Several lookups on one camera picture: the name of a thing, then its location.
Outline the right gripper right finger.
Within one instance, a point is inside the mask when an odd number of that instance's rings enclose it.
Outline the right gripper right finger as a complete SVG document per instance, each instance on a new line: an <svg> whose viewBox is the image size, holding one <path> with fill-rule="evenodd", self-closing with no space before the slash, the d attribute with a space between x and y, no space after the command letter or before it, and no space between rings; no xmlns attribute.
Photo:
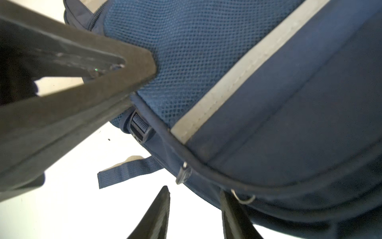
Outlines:
<svg viewBox="0 0 382 239"><path fill-rule="evenodd" d="M223 234L225 239L263 239L238 201L226 191L220 191Z"/></svg>

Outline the navy blue student backpack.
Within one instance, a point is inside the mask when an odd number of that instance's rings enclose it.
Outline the navy blue student backpack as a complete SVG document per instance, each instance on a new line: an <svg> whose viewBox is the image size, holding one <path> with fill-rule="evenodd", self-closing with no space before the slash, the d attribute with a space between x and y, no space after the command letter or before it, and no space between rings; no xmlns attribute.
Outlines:
<svg viewBox="0 0 382 239"><path fill-rule="evenodd" d="M146 48L157 75L112 120L161 169L254 224L306 239L382 236L381 1L64 1L67 25Z"/></svg>

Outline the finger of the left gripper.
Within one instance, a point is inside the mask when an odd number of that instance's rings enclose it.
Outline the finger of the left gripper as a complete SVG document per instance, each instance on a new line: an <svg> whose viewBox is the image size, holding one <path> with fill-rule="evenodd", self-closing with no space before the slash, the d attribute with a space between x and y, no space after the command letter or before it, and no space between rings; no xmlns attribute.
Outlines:
<svg viewBox="0 0 382 239"><path fill-rule="evenodd" d="M1 190L42 178L155 74L147 49L1 1Z"/></svg>

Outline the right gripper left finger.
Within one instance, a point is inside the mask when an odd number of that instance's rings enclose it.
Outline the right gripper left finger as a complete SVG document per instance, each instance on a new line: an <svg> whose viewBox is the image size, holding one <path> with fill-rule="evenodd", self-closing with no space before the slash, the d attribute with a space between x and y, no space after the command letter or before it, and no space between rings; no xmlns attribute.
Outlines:
<svg viewBox="0 0 382 239"><path fill-rule="evenodd" d="M170 192L163 186L128 239L166 239L170 215Z"/></svg>

